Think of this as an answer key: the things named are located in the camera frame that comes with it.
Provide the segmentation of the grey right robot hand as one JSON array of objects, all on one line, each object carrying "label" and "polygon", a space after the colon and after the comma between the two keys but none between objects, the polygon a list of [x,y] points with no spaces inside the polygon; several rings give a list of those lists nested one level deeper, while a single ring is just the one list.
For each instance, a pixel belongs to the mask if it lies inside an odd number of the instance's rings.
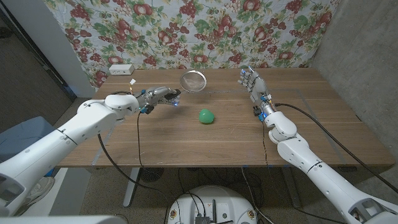
[{"label": "grey right robot hand", "polygon": [[257,71],[251,67],[246,70],[242,69],[238,83],[247,89],[251,101],[264,115],[268,116],[277,111],[266,82]]}]

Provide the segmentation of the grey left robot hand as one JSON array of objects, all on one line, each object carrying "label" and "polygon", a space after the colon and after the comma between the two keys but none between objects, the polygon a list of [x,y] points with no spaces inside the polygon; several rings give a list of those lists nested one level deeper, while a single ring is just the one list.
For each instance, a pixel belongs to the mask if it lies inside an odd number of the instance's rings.
[{"label": "grey left robot hand", "polygon": [[177,106],[180,101],[180,94],[179,89],[171,89],[166,86],[151,87],[141,93],[137,100],[141,108],[158,104]]}]

